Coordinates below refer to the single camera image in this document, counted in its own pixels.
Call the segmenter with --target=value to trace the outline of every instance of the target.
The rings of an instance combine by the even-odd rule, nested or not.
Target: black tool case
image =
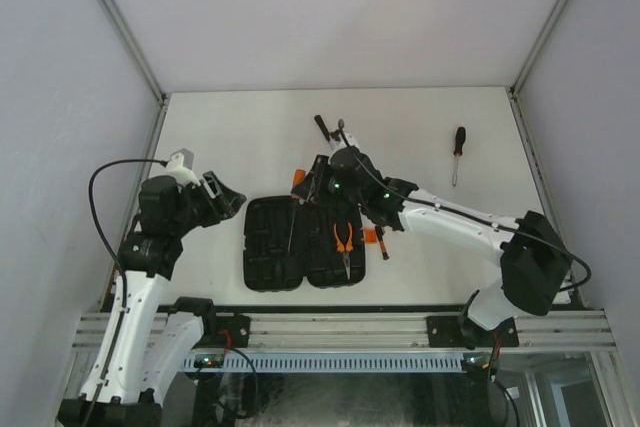
[[[289,253],[289,233],[297,202],[288,195],[249,202],[244,223],[245,285],[251,290],[268,292],[293,290],[304,277],[320,288],[360,282],[366,270],[362,219],[357,207],[338,203],[331,207],[298,204]],[[353,227],[350,280],[342,254],[337,251],[333,233],[336,222],[351,222]]]

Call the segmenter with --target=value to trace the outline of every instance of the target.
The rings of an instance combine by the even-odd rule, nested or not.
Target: gray wall
[[[554,0],[118,0],[169,92],[507,85]]]
[[[0,0],[0,12],[0,425],[41,427],[110,266],[87,181],[143,153],[155,103],[96,0]],[[98,182],[112,240],[136,173]]]
[[[640,386],[640,0],[572,0],[523,109],[569,245]]]

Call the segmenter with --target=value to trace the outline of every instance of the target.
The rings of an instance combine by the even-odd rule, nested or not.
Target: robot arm
[[[316,157],[295,194],[319,204],[355,203],[376,225],[435,235],[501,269],[501,279],[473,293],[459,318],[471,345],[515,315],[549,312],[571,259],[543,215],[529,211],[516,219],[485,214],[439,199],[411,182],[383,178],[356,139],[343,130],[342,121],[334,132],[321,118],[316,122],[332,153]]]
[[[118,252],[124,278],[116,279],[105,337],[80,398],[63,400],[58,411],[65,426],[160,425],[166,391],[184,354],[203,338],[216,338],[211,299],[180,298],[160,340],[146,353],[182,237],[232,218],[246,201],[213,172],[198,179],[192,162],[191,152],[178,151],[163,175],[142,184],[140,210]]]

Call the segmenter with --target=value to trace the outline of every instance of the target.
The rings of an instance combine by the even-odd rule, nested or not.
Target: black cable
[[[496,337],[495,337],[495,342],[493,344],[493,349],[491,349],[491,355],[489,355],[489,366],[487,367],[487,404],[489,406],[489,415],[491,416],[491,419],[493,420],[493,409],[491,408],[491,398],[489,397],[489,385],[491,385],[491,371],[493,369],[493,361],[496,359],[496,355],[498,353],[498,346],[500,345],[500,337],[501,337],[501,333],[499,330],[496,330]],[[507,425],[507,420],[508,420],[508,415],[509,415],[509,411],[507,411],[507,414],[505,416],[504,419],[504,425],[502,427],[506,427]]]
[[[196,372],[192,375],[190,374],[186,374],[188,378],[190,378],[192,381],[197,382],[197,389],[201,389],[204,385],[213,382],[214,380],[216,380],[218,378],[218,376],[222,375],[224,372],[222,371],[222,369],[219,369],[214,375],[212,375],[210,378],[206,379],[206,380],[202,380],[200,378],[200,373],[202,372],[202,370],[206,367],[209,367],[208,365],[206,365],[204,362],[202,362],[202,365],[198,368],[198,370],[196,370]],[[193,425],[195,425],[196,422],[196,418],[194,417],[193,419]],[[216,413],[215,411],[206,413],[203,418],[201,419],[202,422],[204,422],[202,424],[202,427],[215,427],[218,425],[217,422],[217,418],[216,418]]]
[[[410,197],[406,197],[402,194],[399,194],[393,190],[391,190],[389,187],[387,187],[384,182],[382,182],[381,180],[379,180],[375,175],[373,175],[373,173],[367,168],[366,165],[364,165],[364,163],[360,160],[360,158],[358,157],[358,153],[355,151],[355,148],[349,144],[349,141],[347,140],[347,136],[344,133],[344,121],[342,119],[340,119],[340,122],[338,123],[338,131],[340,133],[340,137],[342,137],[342,141],[345,143],[345,145],[347,146],[347,148],[349,149],[349,151],[353,154],[354,159],[356,160],[356,162],[358,162],[358,164],[360,164],[360,167],[362,167],[362,169],[369,175],[369,177],[371,177],[378,185],[380,185],[384,190],[386,190],[387,192],[389,192],[390,194],[395,195],[396,197],[399,197],[400,199],[406,201],[406,202],[413,202],[414,204],[422,204],[422,205],[426,205],[428,207],[433,207],[433,208],[437,208],[439,210],[443,210],[445,212],[450,212],[452,214],[455,215],[459,215],[461,217],[465,217],[469,220],[473,220],[474,222],[478,222],[479,224],[485,225],[487,227],[491,227],[491,228],[495,228],[497,230],[502,230],[503,232],[510,232],[512,234],[515,235],[519,235],[521,237],[527,237],[529,239],[533,239],[541,244],[544,244],[558,252],[560,252],[561,254],[569,257],[572,261],[577,262],[578,264],[580,264],[585,271],[585,277],[584,279],[575,282],[571,285],[567,285],[566,287],[563,287],[560,289],[560,292],[564,292],[567,290],[571,290],[571,289],[575,289],[577,287],[580,287],[581,285],[586,284],[587,282],[589,282],[589,280],[591,280],[591,267],[589,267],[589,265],[582,260],[580,257],[578,257],[577,255],[574,255],[573,253],[569,252],[567,249],[563,249],[562,247],[558,247],[557,245],[552,244],[551,242],[548,242],[544,239],[541,239],[540,237],[536,237],[535,235],[531,235],[528,234],[526,232],[521,232],[517,229],[511,228],[511,227],[507,227],[504,225],[500,225],[494,222],[490,222],[484,219],[481,219],[479,217],[476,217],[475,215],[469,214],[467,212],[463,212],[460,211],[458,209],[454,209],[453,207],[448,207],[446,205],[440,205],[440,206],[436,206],[436,204],[434,202],[430,202],[428,200],[422,200],[422,199],[412,199]]]
[[[502,391],[502,393],[504,394],[504,396],[506,397],[506,399],[509,401],[509,403],[511,404],[511,408],[513,409],[513,415],[516,418],[516,427],[520,427],[520,414],[518,413],[518,407],[516,406],[516,401],[513,400],[513,397],[511,397],[511,394],[509,393],[509,391],[507,390],[507,388],[502,384],[502,382],[500,382],[497,379],[494,379],[493,383]],[[504,426],[506,427],[507,425],[507,420],[509,419],[509,417],[507,416],[505,418],[504,421]]]
[[[122,299],[121,299],[120,314],[118,315],[118,322],[116,323],[116,328],[113,332],[113,338],[111,339],[111,344],[109,345],[109,350],[107,351],[107,356],[105,357],[105,362],[102,366],[102,371],[100,372],[100,380],[102,382],[100,382],[97,385],[96,390],[93,393],[91,404],[89,405],[89,409],[87,410],[87,413],[85,414],[84,420],[82,421],[82,424],[81,424],[82,427],[87,427],[87,425],[89,425],[89,418],[91,417],[91,413],[93,412],[93,409],[96,405],[98,397],[100,396],[100,392],[102,391],[102,386],[104,384],[105,377],[109,370],[109,363],[111,362],[111,358],[113,357],[113,352],[115,351],[116,344],[118,342],[118,336],[120,335],[120,329],[122,328],[122,323],[124,322],[124,314],[127,310],[127,295],[128,295],[127,277],[125,275],[124,269],[122,268],[122,265],[118,260],[118,256],[116,255],[115,251],[111,247],[111,244],[109,244],[109,241],[107,240],[107,236],[104,234],[104,231],[102,230],[102,226],[100,225],[100,221],[98,220],[98,213],[96,212],[96,204],[93,198],[93,184],[95,183],[96,177],[98,176],[98,174],[103,170],[108,169],[109,167],[112,167],[114,165],[120,165],[120,164],[137,164],[137,163],[154,163],[154,164],[160,164],[162,166],[167,165],[166,161],[156,160],[156,159],[115,160],[113,162],[108,162],[98,167],[96,171],[93,174],[91,174],[91,178],[89,179],[88,190],[89,190],[89,207],[91,208],[91,217],[93,218],[93,224],[95,225],[96,231],[100,236],[100,240],[102,240],[102,243],[107,249],[107,252],[109,252],[111,259],[113,259],[113,262],[115,264],[116,270],[118,271],[118,274],[120,274],[120,277],[122,278]]]
[[[246,360],[247,363],[249,364],[249,367],[251,367],[251,372],[253,373],[253,386],[255,389],[254,396],[253,396],[253,409],[243,415],[224,405],[222,402],[220,402],[220,399],[216,399],[214,403],[215,405],[222,408],[222,410],[224,410],[227,414],[231,415],[231,417],[233,417],[236,420],[249,419],[258,413],[258,372],[256,371],[255,365],[253,365],[253,361],[247,356],[247,354],[245,354],[239,349],[236,349],[235,347],[230,347],[229,350],[232,352],[235,352],[244,360]]]

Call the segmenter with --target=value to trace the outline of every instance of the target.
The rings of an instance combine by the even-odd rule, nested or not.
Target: orange-handled pliers
[[[342,263],[344,264],[344,270],[347,273],[347,280],[351,280],[351,257],[349,254],[353,252],[353,226],[351,225],[351,222],[347,222],[346,225],[349,228],[348,235],[344,235],[346,234],[344,227],[342,229],[343,232],[339,232],[340,227],[338,223],[333,224],[333,235],[336,237],[337,250],[342,254]]]

